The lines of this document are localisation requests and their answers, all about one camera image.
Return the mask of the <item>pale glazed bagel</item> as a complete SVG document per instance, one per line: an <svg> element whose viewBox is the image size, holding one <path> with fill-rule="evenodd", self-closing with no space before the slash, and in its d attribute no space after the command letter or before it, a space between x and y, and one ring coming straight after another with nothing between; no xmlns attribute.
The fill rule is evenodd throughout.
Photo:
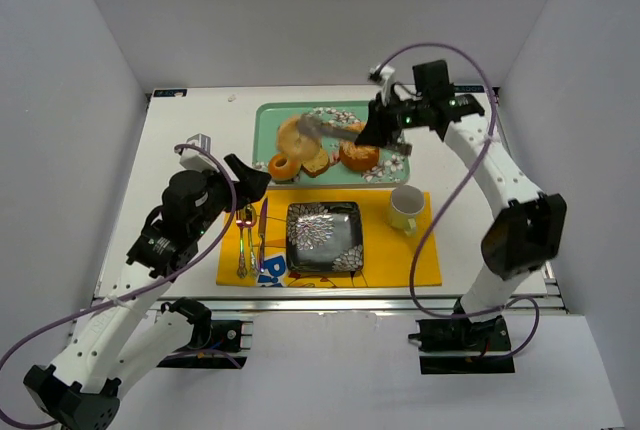
<svg viewBox="0 0 640 430"><path fill-rule="evenodd" d="M321 144L298 130L300 118L300 115L295 115L280 124L276 132L276 148L288 158L304 162L319 152Z"/></svg>

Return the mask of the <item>silver metal tongs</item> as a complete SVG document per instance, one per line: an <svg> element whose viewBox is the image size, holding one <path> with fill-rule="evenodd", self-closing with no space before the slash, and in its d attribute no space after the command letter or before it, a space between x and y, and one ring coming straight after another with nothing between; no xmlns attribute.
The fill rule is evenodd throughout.
<svg viewBox="0 0 640 430"><path fill-rule="evenodd" d="M412 145L408 143L390 143L378 145L374 143L358 143L359 131L348 130L346 128L337 127L320 120L313 115L302 115L297 123L297 130L300 134L304 134L310 138L319 139L321 137L334 138L344 140L356 145L373 146L384 150L392 151L400 155L410 156L412 153Z"/></svg>

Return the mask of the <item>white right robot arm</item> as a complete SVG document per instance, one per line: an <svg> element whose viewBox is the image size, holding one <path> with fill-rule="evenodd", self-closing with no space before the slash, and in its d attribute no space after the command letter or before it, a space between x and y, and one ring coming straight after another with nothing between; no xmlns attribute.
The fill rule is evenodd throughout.
<svg viewBox="0 0 640 430"><path fill-rule="evenodd" d="M369 79L380 91L369 103L368 120L356 142L409 154L401 133L426 128L467 167L494 221L481 241L483 267L455 312L472 325L483 325L501 314L531 273L556 257L567 204L521 171L476 97L456 93L445 61L417 65L413 74L416 95L401 99L391 67L378 65L370 71Z"/></svg>

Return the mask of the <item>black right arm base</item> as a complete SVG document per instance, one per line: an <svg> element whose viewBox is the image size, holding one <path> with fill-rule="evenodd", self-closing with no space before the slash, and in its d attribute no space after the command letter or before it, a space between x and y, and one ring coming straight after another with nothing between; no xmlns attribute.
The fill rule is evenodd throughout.
<svg viewBox="0 0 640 430"><path fill-rule="evenodd" d="M422 375L513 374L512 345L503 317L473 324L462 319L424 319L408 341L419 352Z"/></svg>

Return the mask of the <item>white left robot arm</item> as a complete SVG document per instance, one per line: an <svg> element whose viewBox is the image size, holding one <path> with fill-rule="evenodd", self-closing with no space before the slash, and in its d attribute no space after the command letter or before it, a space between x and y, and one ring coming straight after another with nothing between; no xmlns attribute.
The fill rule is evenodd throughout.
<svg viewBox="0 0 640 430"><path fill-rule="evenodd" d="M130 338L150 307L192 262L198 242L222 213L258 202L271 177L229 154L174 174L147 215L111 293L73 342L50 364L35 365L24 385L65 429L105 429L128 390L174 352L213 345L211 312L191 298L168 306L137 341Z"/></svg>

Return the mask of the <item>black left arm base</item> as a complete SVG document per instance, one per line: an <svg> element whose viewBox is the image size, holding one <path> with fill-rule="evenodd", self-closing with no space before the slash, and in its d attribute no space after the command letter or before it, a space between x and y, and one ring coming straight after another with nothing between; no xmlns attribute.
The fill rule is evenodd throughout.
<svg viewBox="0 0 640 430"><path fill-rule="evenodd" d="M251 348L250 321L220 319L201 302L181 298L160 305L156 322L168 312L194 317L190 340L165 357L158 368L173 369L242 369Z"/></svg>

